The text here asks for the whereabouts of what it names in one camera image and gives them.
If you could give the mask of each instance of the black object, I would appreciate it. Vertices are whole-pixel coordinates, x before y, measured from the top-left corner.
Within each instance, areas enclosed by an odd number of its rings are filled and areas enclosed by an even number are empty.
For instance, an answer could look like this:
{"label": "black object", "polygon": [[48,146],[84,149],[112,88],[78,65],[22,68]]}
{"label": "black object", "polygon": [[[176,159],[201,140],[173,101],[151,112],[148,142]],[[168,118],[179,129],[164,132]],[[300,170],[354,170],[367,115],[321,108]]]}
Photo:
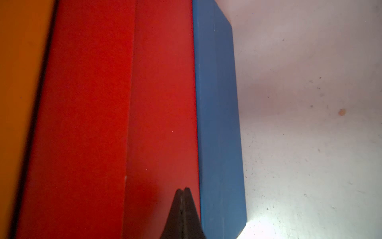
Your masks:
{"label": "black object", "polygon": [[160,239],[206,239],[188,187],[175,192]]}

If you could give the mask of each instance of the white surface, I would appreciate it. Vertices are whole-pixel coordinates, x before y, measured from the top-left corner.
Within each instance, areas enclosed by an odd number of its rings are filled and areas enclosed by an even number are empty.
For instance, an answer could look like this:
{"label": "white surface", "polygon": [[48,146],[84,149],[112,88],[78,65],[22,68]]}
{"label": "white surface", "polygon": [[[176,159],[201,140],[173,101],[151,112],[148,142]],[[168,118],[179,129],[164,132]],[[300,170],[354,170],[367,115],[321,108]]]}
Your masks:
{"label": "white surface", "polygon": [[382,1],[217,2],[235,48],[239,238],[382,238]]}

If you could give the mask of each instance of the stain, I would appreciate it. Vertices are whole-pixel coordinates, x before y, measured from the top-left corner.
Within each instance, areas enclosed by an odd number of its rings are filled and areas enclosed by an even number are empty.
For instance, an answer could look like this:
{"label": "stain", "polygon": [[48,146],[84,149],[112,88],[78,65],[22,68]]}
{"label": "stain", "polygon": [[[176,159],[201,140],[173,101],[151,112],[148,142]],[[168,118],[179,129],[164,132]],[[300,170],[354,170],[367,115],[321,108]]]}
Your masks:
{"label": "stain", "polygon": [[344,116],[345,114],[346,114],[346,109],[340,109],[340,111],[338,111],[339,116]]}

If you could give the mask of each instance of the blue block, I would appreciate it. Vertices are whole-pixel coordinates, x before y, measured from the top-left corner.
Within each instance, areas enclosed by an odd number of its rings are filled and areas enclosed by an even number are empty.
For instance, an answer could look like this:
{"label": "blue block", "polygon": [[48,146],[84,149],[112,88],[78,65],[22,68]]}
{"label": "blue block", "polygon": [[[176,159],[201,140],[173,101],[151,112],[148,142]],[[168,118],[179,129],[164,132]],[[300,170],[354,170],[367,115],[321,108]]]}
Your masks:
{"label": "blue block", "polygon": [[232,27],[214,0],[193,0],[201,222],[234,239],[247,222]]}

